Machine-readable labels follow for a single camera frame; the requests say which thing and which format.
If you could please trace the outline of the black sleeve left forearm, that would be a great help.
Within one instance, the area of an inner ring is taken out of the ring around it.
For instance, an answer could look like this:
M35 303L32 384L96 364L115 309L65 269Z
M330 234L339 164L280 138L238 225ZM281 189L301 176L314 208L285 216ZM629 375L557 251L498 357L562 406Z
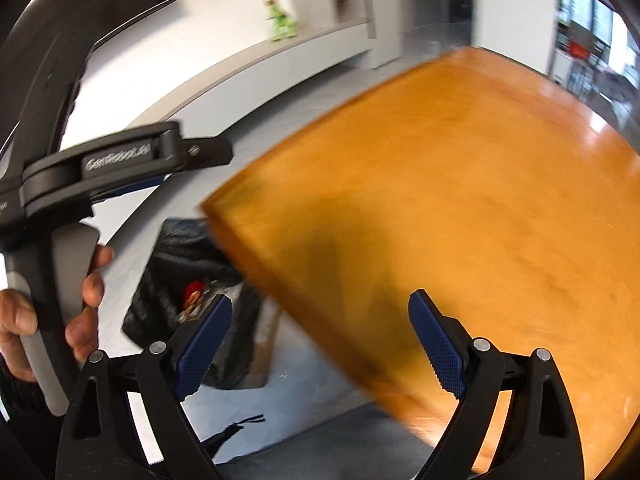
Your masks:
M16 378L1 358L1 400L17 441L46 479L55 478L64 417L54 416L36 382Z

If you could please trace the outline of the person's left hand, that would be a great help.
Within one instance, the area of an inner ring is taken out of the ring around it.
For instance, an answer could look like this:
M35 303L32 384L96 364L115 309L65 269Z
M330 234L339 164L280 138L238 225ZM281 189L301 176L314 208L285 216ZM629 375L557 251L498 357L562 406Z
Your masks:
M81 314L72 318L66 326L66 342L79 362L85 361L98 348L98 307L105 292L100 270L113 258L114 250L111 247L96 245L91 272L82 283L84 308ZM37 315L29 300L16 290L2 290L1 354L11 374L23 382L37 381L21 342L22 337L34 336L37 328Z

